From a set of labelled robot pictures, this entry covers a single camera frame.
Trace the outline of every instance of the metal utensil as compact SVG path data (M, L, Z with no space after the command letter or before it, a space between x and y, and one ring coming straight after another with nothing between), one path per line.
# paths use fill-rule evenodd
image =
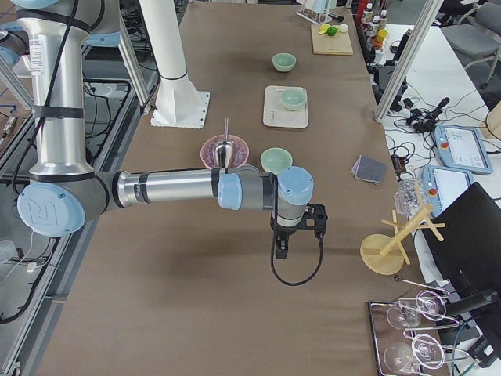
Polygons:
M234 145L229 140L228 134L229 119L225 119L225 135L223 140L219 141L214 147L214 162L220 168L228 168L233 163Z

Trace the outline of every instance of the white desk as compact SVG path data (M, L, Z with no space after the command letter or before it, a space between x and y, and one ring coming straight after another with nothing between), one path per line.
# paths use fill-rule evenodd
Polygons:
M408 28L409 27L406 25L388 25L389 37L383 52L386 59L390 60L392 58L389 46L391 44L396 44ZM453 50L450 48L449 43L445 40L443 33L438 27L432 27L428 32L427 37L424 39L420 51L418 52L415 60L413 61L413 65L407 74L407 82L412 87L409 86L403 97L413 98L413 102L416 103L418 108L433 110L434 106L436 106L442 99L449 97L450 102L445 109L449 108L456 113L469 114L471 117L478 120L474 120L473 118L467 116L454 118L458 116L458 114L454 114L450 111L444 111L444 113L439 116L444 123L472 127L482 126L482 121L488 113L488 108L485 106L480 94L475 91L473 83L464 71ZM419 102L416 102L416 98L420 96L422 99L419 99ZM400 116L408 118L409 111L404 109L400 113L394 115L398 115L399 117L397 118L400 118ZM383 126L387 130L387 135L391 137L391 139L387 138L388 147L393 147L394 141L396 146L406 141L410 141L416 145L416 153L427 156L428 151L422 147L423 136L419 134L397 132L398 129L394 126L394 121L395 117L390 116L386 117L383 121ZM499 141L492 139L488 140L497 146L501 146L501 142ZM493 146L486 145L486 149L494 150L495 148ZM489 158L492 162L494 173L486 176L474 175L474 178L485 188L491 197L501 197L501 185L499 184L499 181L501 181L501 154L489 154ZM426 163L427 160L423 160L420 157L413 157L407 167L419 168ZM438 156L433 157L430 164L442 165ZM421 170L418 169L416 171L416 177L419 178L420 174ZM427 282L431 282L432 280L441 280L442 276L434 264L430 249L428 248L421 233L416 235L415 244L420 258L420 267L424 279ZM468 349L473 342L474 340L463 342L460 347ZM461 371L464 371L469 364L469 360L457 362L458 368ZM498 376L500 374L500 360L497 360L490 368L481 369L480 367L476 367L469 373L470 376Z

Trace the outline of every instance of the cutting board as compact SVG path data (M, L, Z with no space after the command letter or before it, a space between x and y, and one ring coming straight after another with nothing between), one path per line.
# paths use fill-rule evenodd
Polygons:
M333 37L319 35L319 25L312 25L313 53L316 55L352 56L350 35L339 31Z

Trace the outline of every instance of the pink bowl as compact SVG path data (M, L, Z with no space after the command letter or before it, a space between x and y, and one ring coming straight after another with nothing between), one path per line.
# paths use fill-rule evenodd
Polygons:
M200 159L204 163L206 168L216 168L214 162L214 148L219 141L224 139L224 135L214 136L208 139L200 150ZM233 142L234 154L233 163L230 167L239 167L247 163L249 158L249 146L240 137L234 135L228 135L229 141Z

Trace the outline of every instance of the brown table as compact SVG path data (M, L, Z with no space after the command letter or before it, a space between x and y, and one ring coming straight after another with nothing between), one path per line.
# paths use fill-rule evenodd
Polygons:
M190 4L181 32L189 76L210 90L203 130L152 128L143 118L124 169L202 166L200 146L232 133L250 146L249 162L282 146L315 179L313 202L330 216L317 277L286 287L269 268L269 213L224 211L216 200L136 205L104 215L42 364L40 375L354 375L375 374L366 302L393 299L407 286L371 272L362 239L390 233L395 180L381 186L349 173L360 154L391 166L376 107L347 13L353 57L314 56L310 23L283 5ZM289 74L271 56L291 52ZM262 124L267 85L308 90L302 131ZM312 233L291 238L277 269L289 280L313 270ZM420 279L417 260L402 274Z

